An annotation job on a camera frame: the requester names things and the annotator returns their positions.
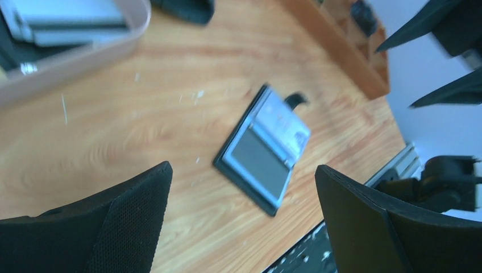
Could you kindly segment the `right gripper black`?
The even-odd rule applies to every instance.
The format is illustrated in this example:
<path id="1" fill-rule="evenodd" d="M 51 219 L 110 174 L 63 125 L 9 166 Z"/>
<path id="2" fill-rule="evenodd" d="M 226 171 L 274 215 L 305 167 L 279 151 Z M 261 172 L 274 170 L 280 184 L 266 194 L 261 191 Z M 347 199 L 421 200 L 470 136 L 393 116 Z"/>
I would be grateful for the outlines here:
<path id="1" fill-rule="evenodd" d="M 410 107 L 480 105 L 481 1 L 430 0 L 375 52 L 387 51 L 430 32 L 450 57 L 461 57 L 474 71 L 421 97 Z"/>

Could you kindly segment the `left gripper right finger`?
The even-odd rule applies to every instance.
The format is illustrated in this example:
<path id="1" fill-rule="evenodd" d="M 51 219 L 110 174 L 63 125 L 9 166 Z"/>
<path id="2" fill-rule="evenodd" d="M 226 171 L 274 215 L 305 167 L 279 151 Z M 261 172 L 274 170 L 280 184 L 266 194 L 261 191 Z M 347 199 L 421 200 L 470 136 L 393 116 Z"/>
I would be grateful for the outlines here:
<path id="1" fill-rule="evenodd" d="M 327 166 L 315 183 L 339 272 L 480 272 L 481 223 L 419 208 Z"/>

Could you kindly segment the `black leather card holder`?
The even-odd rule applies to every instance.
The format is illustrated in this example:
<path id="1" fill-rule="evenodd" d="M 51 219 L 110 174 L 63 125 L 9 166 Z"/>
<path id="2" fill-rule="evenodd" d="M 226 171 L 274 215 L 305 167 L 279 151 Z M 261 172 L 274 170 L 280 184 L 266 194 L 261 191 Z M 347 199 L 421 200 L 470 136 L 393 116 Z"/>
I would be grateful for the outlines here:
<path id="1" fill-rule="evenodd" d="M 286 166 L 252 125 L 263 86 L 215 156 L 213 166 L 261 210 L 274 217 L 281 207 L 294 166 Z"/>

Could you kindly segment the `pink oval tray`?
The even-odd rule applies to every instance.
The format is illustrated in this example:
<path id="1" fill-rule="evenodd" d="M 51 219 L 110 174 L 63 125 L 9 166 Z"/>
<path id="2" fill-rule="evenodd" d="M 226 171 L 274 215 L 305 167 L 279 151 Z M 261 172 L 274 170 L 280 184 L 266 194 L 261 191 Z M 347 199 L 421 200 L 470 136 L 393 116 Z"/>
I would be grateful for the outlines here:
<path id="1" fill-rule="evenodd" d="M 93 43 L 33 63 L 35 70 L 14 69 L 1 83 L 1 108 L 48 92 L 69 80 L 132 54 L 146 32 L 152 15 L 150 1 L 115 1 L 130 32 L 112 42 Z"/>

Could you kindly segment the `white black credit card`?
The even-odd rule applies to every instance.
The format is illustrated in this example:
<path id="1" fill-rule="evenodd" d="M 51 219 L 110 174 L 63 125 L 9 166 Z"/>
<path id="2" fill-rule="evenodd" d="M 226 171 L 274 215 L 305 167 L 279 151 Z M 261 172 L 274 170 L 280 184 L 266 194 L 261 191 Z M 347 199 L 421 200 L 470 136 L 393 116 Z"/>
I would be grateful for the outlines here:
<path id="1" fill-rule="evenodd" d="M 298 105 L 306 103 L 308 99 L 300 92 L 281 98 L 266 85 L 255 107 L 253 127 L 289 168 L 299 161 L 311 136 L 310 129 L 294 112 Z"/>

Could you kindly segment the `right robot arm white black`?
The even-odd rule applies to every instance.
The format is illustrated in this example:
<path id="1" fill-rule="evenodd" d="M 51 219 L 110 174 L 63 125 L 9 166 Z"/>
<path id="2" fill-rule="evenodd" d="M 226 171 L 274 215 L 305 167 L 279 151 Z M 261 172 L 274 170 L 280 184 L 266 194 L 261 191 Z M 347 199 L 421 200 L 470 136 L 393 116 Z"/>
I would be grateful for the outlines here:
<path id="1" fill-rule="evenodd" d="M 428 33 L 451 56 L 474 51 L 481 55 L 481 1 L 428 1 L 419 12 L 376 52 L 387 51 Z M 448 83 L 413 102 L 411 108 L 437 104 L 481 104 L 481 68 Z M 376 189 L 412 205 L 443 213 L 451 209 L 475 211 L 478 159 L 473 156 L 443 155 L 425 163 L 420 179 L 380 181 Z"/>

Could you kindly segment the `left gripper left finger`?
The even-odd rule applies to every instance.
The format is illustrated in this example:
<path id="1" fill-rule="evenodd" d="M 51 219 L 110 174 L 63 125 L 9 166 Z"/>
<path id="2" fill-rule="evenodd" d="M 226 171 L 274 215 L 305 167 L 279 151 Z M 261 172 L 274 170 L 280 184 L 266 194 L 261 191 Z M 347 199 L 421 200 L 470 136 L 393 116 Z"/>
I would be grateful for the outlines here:
<path id="1" fill-rule="evenodd" d="M 36 217 L 1 221 L 2 272 L 150 272 L 173 170 L 162 162 Z"/>

